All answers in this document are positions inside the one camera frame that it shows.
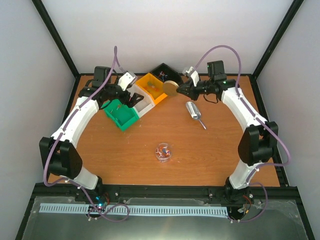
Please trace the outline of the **gold jar lid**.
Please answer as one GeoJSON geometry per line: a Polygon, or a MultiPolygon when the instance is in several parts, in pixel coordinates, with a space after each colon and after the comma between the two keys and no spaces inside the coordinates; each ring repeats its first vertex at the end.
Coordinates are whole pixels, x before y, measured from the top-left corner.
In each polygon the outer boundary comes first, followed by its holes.
{"type": "Polygon", "coordinates": [[[179,88],[179,85],[175,81],[167,80],[163,83],[162,88],[166,95],[173,97],[178,94],[177,89],[179,88]]]}

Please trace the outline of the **clear plastic jar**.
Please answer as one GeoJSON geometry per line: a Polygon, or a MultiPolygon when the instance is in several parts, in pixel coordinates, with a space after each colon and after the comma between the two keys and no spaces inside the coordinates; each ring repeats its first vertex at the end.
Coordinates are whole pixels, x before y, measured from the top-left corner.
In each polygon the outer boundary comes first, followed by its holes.
{"type": "Polygon", "coordinates": [[[159,143],[155,149],[155,156],[160,163],[168,162],[172,158],[172,155],[172,147],[166,142],[159,143]]]}

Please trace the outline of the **yellow plastic bin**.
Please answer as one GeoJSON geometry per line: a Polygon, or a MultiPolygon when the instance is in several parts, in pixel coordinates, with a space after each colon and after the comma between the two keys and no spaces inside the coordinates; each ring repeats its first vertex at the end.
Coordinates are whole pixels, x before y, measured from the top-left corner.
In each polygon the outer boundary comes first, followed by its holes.
{"type": "Polygon", "coordinates": [[[151,73],[139,78],[135,84],[145,91],[155,105],[163,101],[168,95],[163,90],[164,83],[151,73]]]}

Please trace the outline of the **white plastic bin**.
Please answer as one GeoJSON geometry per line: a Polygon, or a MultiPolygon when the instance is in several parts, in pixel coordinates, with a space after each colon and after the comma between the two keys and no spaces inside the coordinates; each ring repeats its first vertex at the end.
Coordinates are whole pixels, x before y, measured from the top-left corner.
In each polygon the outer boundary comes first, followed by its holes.
{"type": "Polygon", "coordinates": [[[143,96],[143,99],[137,103],[133,108],[136,111],[139,118],[142,118],[145,114],[151,111],[156,105],[149,95],[148,92],[145,92],[141,87],[134,84],[128,89],[130,96],[132,97],[134,93],[140,94],[143,96]]]}

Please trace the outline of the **metal scoop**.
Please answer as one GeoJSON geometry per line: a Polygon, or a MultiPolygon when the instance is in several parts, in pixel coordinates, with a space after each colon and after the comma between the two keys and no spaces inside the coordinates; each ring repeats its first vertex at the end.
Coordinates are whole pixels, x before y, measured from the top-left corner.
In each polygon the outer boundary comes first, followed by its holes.
{"type": "Polygon", "coordinates": [[[186,109],[188,110],[190,116],[194,120],[198,121],[202,125],[202,127],[206,130],[207,127],[205,126],[205,124],[201,120],[202,115],[201,115],[200,110],[196,106],[196,104],[192,101],[188,101],[188,102],[186,102],[185,106],[186,106],[186,109]]]}

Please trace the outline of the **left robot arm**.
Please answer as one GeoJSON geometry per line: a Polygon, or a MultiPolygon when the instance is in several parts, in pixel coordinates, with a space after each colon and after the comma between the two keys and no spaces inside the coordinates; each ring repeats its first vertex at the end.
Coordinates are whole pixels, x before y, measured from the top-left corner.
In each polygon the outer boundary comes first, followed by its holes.
{"type": "Polygon", "coordinates": [[[132,108],[144,99],[143,95],[130,93],[128,90],[138,79],[133,72],[125,71],[115,82],[110,83],[112,73],[111,67],[96,66],[93,79],[88,80],[80,90],[75,106],[59,129],[51,137],[43,137],[40,140],[45,186],[54,185],[48,182],[48,177],[52,174],[59,176],[61,181],[85,189],[86,195],[92,201],[103,198],[102,178],[84,167],[77,152],[78,141],[91,118],[105,103],[118,100],[122,105],[132,108]]]}

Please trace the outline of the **black plastic bin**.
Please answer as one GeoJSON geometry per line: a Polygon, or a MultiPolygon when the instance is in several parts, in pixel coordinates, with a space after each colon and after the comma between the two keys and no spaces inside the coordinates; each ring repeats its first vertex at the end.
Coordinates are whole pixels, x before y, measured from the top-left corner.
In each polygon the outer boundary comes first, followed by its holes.
{"type": "Polygon", "coordinates": [[[184,83],[181,75],[175,69],[171,68],[165,63],[161,63],[151,70],[150,73],[163,83],[166,81],[173,81],[177,83],[178,86],[184,83]]]}

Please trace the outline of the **green plastic bin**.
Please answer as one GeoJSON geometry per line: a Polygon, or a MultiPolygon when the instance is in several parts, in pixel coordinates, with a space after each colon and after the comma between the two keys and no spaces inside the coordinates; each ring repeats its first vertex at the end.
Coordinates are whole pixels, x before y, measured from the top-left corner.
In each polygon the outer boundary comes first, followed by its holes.
{"type": "Polygon", "coordinates": [[[138,121],[139,116],[134,108],[122,104],[118,99],[107,101],[102,105],[106,116],[110,118],[115,125],[124,132],[135,122],[138,121]]]}

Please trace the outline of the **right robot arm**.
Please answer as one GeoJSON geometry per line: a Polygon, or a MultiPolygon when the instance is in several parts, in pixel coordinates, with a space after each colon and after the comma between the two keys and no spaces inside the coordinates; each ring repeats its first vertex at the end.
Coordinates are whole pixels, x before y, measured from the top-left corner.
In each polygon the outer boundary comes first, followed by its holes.
{"type": "Polygon", "coordinates": [[[240,124],[243,135],[238,145],[239,162],[224,185],[224,198],[234,203],[247,193],[249,184],[263,164],[275,154],[278,125],[262,117],[244,96],[235,79],[228,79],[223,61],[207,63],[208,80],[201,80],[194,67],[183,71],[188,78],[177,93],[196,101],[199,95],[214,94],[225,104],[240,124]]]}

